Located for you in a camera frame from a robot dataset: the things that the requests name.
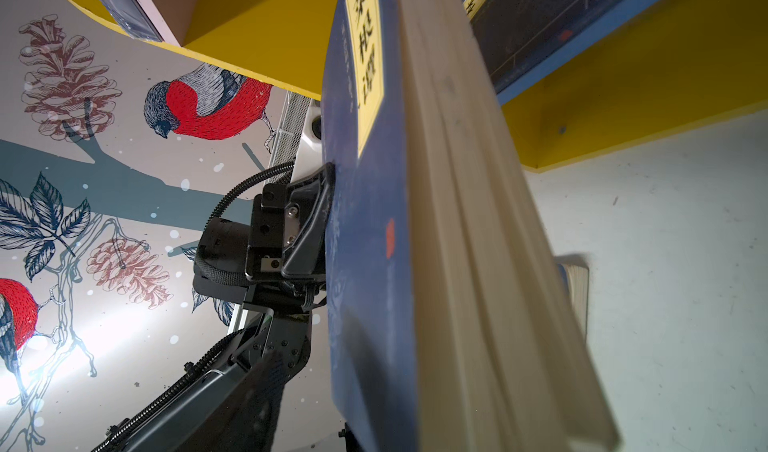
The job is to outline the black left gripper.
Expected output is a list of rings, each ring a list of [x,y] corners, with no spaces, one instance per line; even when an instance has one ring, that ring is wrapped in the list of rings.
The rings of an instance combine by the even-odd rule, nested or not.
[[[334,165],[326,163],[289,185],[265,185],[253,199],[245,259],[249,281],[325,277],[334,184]]]

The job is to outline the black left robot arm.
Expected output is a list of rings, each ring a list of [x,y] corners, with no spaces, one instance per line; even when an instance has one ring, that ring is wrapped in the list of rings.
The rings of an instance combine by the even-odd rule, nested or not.
[[[325,229],[335,170],[289,184],[283,163],[237,184],[209,216],[193,260],[201,296],[256,318],[216,342],[103,451],[268,451],[286,384],[311,354],[311,318],[325,304]]]

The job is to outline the blue book yellow label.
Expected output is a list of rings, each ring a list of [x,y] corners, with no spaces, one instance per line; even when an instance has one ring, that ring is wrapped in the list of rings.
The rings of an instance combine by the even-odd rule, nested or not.
[[[497,93],[623,0],[462,0]]]

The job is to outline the colourful illustrated thick book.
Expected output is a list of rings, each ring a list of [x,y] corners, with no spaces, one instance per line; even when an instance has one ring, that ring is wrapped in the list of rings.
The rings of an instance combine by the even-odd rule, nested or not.
[[[152,25],[137,0],[99,0],[121,29],[134,39],[161,42],[158,30]]]

